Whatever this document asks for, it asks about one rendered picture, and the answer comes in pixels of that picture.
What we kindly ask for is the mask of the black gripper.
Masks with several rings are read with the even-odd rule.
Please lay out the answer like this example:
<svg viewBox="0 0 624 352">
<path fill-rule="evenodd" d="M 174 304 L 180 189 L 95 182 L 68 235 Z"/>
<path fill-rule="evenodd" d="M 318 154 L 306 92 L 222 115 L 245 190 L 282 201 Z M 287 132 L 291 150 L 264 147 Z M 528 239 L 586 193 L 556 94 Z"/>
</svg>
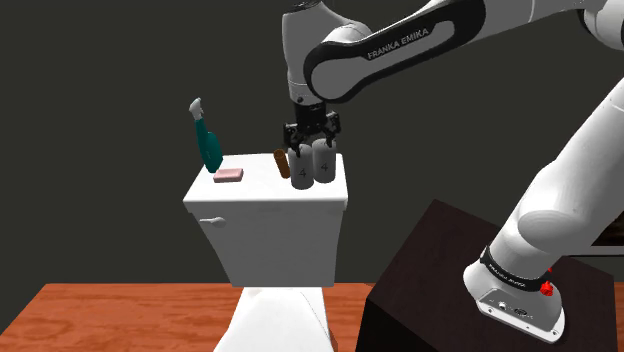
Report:
<svg viewBox="0 0 624 352">
<path fill-rule="evenodd" d="M 340 115 L 335 111 L 326 113 L 324 102 L 312 105 L 294 104 L 296 123 L 283 125 L 284 145 L 293 150 L 297 157 L 301 156 L 300 145 L 306 141 L 306 135 L 321 133 L 325 136 L 326 145 L 333 147 L 333 142 L 341 132 Z"/>
</svg>

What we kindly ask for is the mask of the grey cylinder can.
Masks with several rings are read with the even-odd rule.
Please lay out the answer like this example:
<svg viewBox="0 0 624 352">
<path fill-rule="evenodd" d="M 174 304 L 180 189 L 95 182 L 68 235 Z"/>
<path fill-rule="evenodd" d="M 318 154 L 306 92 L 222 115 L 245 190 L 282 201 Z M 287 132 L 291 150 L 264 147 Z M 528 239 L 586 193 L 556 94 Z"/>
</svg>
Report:
<svg viewBox="0 0 624 352">
<path fill-rule="evenodd" d="M 329 145 L 325 138 L 320 138 L 312 143 L 312 160 L 314 179 L 319 183 L 330 183 L 336 175 L 335 144 Z"/>
<path fill-rule="evenodd" d="M 313 158 L 312 148 L 301 144 L 298 150 L 288 149 L 288 163 L 290 168 L 291 185 L 298 190 L 305 190 L 313 186 Z"/>
</svg>

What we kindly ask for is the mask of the brown cylinder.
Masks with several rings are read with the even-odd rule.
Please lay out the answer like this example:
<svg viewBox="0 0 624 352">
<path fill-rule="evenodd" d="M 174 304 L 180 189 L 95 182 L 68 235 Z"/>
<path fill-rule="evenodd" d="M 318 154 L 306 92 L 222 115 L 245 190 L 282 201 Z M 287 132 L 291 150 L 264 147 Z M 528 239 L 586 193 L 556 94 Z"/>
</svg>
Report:
<svg viewBox="0 0 624 352">
<path fill-rule="evenodd" d="M 286 152 L 283 149 L 276 149 L 273 151 L 273 157 L 280 176 L 283 179 L 288 179 L 290 177 L 290 167 Z"/>
</svg>

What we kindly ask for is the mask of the pink soap bar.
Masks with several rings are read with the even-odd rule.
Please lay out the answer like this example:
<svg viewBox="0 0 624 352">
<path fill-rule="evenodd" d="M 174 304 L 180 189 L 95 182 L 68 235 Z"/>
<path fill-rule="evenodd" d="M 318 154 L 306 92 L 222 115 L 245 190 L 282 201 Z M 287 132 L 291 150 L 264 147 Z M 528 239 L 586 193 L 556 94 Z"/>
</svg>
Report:
<svg viewBox="0 0 624 352">
<path fill-rule="evenodd" d="M 242 168 L 221 168 L 213 175 L 215 183 L 240 182 L 244 176 Z"/>
</svg>

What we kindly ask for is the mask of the teal spray bottle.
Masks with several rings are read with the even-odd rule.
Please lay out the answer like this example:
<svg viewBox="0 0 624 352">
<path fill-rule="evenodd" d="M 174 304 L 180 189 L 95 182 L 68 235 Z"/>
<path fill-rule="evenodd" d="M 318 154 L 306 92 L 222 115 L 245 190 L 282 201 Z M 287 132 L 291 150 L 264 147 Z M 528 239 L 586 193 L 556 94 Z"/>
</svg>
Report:
<svg viewBox="0 0 624 352">
<path fill-rule="evenodd" d="M 206 127 L 200 98 L 190 104 L 189 112 L 194 119 L 197 144 L 204 166 L 210 173 L 216 173 L 223 162 L 223 153 L 217 136 Z"/>
</svg>

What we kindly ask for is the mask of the white toilet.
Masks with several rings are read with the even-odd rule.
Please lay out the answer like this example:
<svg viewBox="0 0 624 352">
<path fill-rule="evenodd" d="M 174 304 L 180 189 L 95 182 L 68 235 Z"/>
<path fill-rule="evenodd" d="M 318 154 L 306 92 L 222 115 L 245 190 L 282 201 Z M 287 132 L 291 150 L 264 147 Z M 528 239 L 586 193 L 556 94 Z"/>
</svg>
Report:
<svg viewBox="0 0 624 352">
<path fill-rule="evenodd" d="M 242 292 L 213 352 L 335 352 L 323 290 L 335 283 L 348 188 L 335 178 L 305 190 L 281 177 L 270 153 L 226 155 L 238 182 L 201 169 L 183 203 Z"/>
</svg>

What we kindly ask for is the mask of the dark robot stand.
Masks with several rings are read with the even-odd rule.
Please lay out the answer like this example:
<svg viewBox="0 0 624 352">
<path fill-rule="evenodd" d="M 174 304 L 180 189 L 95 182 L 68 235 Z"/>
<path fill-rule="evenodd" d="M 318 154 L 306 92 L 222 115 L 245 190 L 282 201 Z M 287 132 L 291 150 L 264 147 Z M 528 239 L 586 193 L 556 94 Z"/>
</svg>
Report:
<svg viewBox="0 0 624 352">
<path fill-rule="evenodd" d="M 355 352 L 624 352 L 613 277 L 573 258 L 553 267 L 565 312 L 556 343 L 483 315 L 463 271 L 498 231 L 433 201 L 368 295 Z"/>
</svg>

